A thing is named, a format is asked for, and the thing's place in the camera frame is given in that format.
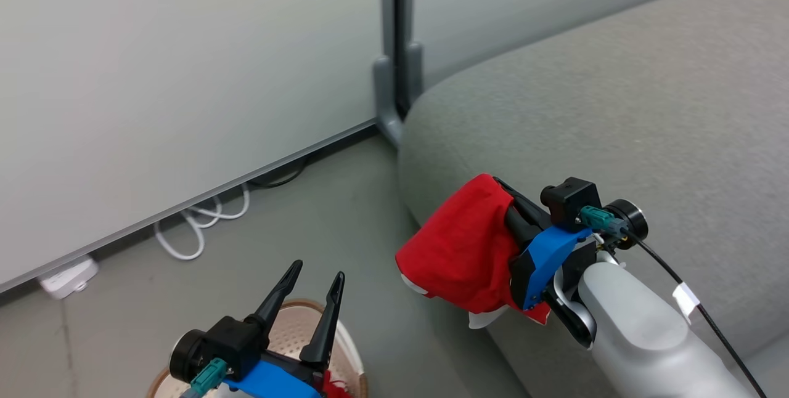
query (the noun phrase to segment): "metal frame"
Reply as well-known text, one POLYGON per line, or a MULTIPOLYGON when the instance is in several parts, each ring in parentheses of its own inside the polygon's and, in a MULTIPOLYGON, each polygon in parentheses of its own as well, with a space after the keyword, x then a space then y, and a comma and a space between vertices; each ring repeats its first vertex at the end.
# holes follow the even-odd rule
POLYGON ((375 87, 375 124, 395 147, 400 146, 403 134, 403 119, 398 113, 397 89, 395 86, 395 56, 397 41, 395 34, 395 0, 381 0, 381 22, 383 30, 383 56, 372 64, 372 81, 375 87))
POLYGON ((422 51, 412 39, 414 0, 381 0, 383 56, 372 65, 377 124, 400 145, 403 117, 423 92, 422 51))

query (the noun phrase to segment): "black cable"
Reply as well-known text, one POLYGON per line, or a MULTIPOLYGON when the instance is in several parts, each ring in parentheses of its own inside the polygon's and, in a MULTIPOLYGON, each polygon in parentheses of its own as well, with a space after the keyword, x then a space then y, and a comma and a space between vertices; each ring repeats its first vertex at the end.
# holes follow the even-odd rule
MULTIPOLYGON (((679 277, 679 275, 677 275, 677 272, 675 272, 674 269, 672 269, 671 266, 669 266, 668 263, 666 263, 666 261, 664 261, 663 258, 661 258, 660 255, 657 254, 655 250, 653 250, 652 247, 649 246, 649 244, 642 241, 642 239, 637 237, 633 232, 631 232, 628 229, 622 229, 622 232, 625 235, 627 235, 628 238, 633 239, 636 242, 636 244, 639 244, 640 248, 644 249, 644 251, 647 254, 649 254, 649 256, 651 256, 655 261, 657 261, 657 263, 659 263, 660 266, 663 267, 663 269, 665 269, 666 272, 668 272, 668 274, 671 275, 672 278, 674 278, 674 281, 680 283, 680 285, 681 283, 685 282, 682 280, 682 278, 679 277)), ((724 347, 726 347, 726 350, 729 352, 729 355, 731 355, 732 358, 735 359, 735 362, 737 363, 738 367, 742 370, 742 373, 745 374, 746 378, 748 378, 748 382, 750 382, 750 386, 752 386, 753 389, 756 390, 756 393, 759 396, 759 398, 767 398, 767 396, 764 395, 764 391, 761 390, 759 383, 756 381, 756 378, 753 378, 753 375, 750 373, 750 370, 748 370, 748 367, 746 367, 745 363, 742 362, 742 359, 739 357, 739 355, 737 355, 737 352, 732 347, 732 345, 729 344, 728 339, 726 339, 724 333, 718 328, 718 325, 715 324, 713 317, 709 316, 709 313, 707 313, 707 310, 704 308, 704 306, 701 303, 699 303, 699 305, 696 306, 696 308, 701 313, 701 316, 704 317, 704 319, 707 321, 709 327, 713 329, 713 332, 718 337, 718 339, 720 339, 721 342, 724 344, 724 347)))
POLYGON ((272 182, 271 184, 260 184, 259 182, 249 181, 247 182, 247 184, 259 189, 273 189, 276 187, 282 187, 283 185, 288 184, 288 182, 291 182, 294 179, 298 178, 299 175, 303 173, 304 169, 307 168, 308 160, 309 157, 305 157, 303 160, 301 160, 301 165, 299 165, 299 168, 298 170, 296 170, 296 173, 291 174, 291 176, 288 176, 287 179, 282 179, 282 181, 272 182))

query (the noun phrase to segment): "gray sofa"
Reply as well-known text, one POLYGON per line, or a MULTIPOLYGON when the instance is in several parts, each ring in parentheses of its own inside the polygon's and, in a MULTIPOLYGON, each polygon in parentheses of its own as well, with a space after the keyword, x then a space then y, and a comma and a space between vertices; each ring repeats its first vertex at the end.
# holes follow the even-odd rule
MULTIPOLYGON (((535 200, 594 181, 643 209, 741 355, 789 331, 789 0, 658 0, 488 60, 417 101, 399 159, 420 223, 479 173, 535 200)), ((654 261, 619 255, 673 303, 654 261)), ((535 398, 615 396, 558 320, 508 313, 488 331, 535 398)))

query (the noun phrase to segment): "power strip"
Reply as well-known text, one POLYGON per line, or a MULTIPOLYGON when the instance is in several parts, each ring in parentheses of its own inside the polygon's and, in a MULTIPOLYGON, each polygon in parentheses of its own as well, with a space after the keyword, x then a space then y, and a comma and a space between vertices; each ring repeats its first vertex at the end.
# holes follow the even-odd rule
POLYGON ((99 265, 96 261, 85 255, 40 275, 38 280, 52 298, 64 299, 73 292, 84 290, 88 286, 88 280, 98 272, 99 265))

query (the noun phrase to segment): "white label tag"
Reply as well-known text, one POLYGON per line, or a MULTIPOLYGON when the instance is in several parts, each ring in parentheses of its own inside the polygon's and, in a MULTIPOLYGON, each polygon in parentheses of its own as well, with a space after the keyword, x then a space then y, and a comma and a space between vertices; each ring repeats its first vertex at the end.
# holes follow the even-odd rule
POLYGON ((416 291, 418 294, 428 294, 428 291, 421 288, 420 286, 415 285, 415 283, 412 283, 411 280, 406 278, 405 275, 400 274, 400 276, 403 277, 403 282, 406 283, 406 286, 409 286, 409 288, 414 289, 414 291, 416 291))
POLYGON ((682 315, 685 316, 685 320, 690 324, 690 312, 699 305, 700 301, 696 298, 696 295, 691 291, 691 289, 685 283, 681 283, 681 285, 677 286, 674 289, 674 293, 671 294, 677 301, 677 305, 679 305, 679 310, 682 311, 682 315))

